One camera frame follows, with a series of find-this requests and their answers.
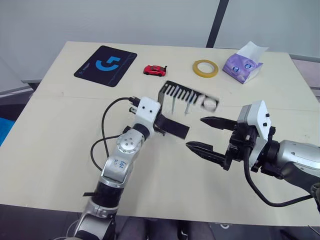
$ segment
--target tape roll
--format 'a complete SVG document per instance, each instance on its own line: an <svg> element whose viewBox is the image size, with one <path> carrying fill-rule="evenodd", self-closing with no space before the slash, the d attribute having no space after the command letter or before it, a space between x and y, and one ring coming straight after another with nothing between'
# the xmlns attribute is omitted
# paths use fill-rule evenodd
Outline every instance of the tape roll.
<svg viewBox="0 0 320 240"><path fill-rule="evenodd" d="M207 63L210 64L213 67L213 71L212 72L203 72L198 68L198 64L202 64L202 63ZM194 71L195 74L197 74L200 77L203 78L212 78L215 75L218 74L218 66L217 64L215 64L213 61L209 61L209 60L198 60L195 61L194 64L192 65L192 69Z"/></svg>

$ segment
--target table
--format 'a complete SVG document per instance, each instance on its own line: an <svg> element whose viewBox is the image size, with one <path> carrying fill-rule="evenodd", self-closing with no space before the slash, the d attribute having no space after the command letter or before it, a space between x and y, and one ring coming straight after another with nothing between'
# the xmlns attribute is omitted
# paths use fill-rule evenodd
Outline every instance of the table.
<svg viewBox="0 0 320 240"><path fill-rule="evenodd" d="M73 73L101 45L137 53L116 87L108 87ZM147 96L156 99L166 80L175 81L220 99L212 114L198 108L184 115L178 101L171 115L165 103L163 114L190 126L185 140L156 134L146 141L120 201L118 214L207 221L232 224L305 226L320 223L313 200L275 208L264 204L247 184L242 162L229 171L199 158L185 147L200 141L224 153L231 135L200 122L219 116L236 120L241 107L265 100L274 139L319 144L319 103L283 52L265 52L260 74L242 85L221 71L234 49L146 46L131 44L67 42L45 75L11 132L0 147L0 204L81 212L87 202L84 192L95 189L98 170L90 159L93 142L101 138L104 109L118 97ZM217 63L214 78L194 74L192 64L208 59ZM168 65L166 77L144 75L146 65ZM134 115L128 102L115 105L105 120L106 136L119 134ZM115 141L109 141L109 148ZM105 161L103 144L94 151L100 166ZM273 202L306 193L284 180L252 173L253 181Z"/></svg>

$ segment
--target black mouse pad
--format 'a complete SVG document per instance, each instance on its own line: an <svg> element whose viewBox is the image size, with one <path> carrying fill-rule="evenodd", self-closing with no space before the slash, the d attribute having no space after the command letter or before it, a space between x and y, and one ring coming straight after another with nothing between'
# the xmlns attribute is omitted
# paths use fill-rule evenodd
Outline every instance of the black mouse pad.
<svg viewBox="0 0 320 240"><path fill-rule="evenodd" d="M136 57L137 54L133 52L101 46L74 73L74 76L115 87Z"/></svg>

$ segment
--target tissue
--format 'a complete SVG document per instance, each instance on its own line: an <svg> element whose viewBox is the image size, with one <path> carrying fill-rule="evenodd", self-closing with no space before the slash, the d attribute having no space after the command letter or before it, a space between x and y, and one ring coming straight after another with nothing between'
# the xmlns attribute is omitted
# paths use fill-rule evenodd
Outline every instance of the tissue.
<svg viewBox="0 0 320 240"><path fill-rule="evenodd" d="M240 83L245 84L253 79L260 71L263 63L259 59L268 47L261 47L249 41L237 53L228 58L223 66L223 71Z"/></svg>

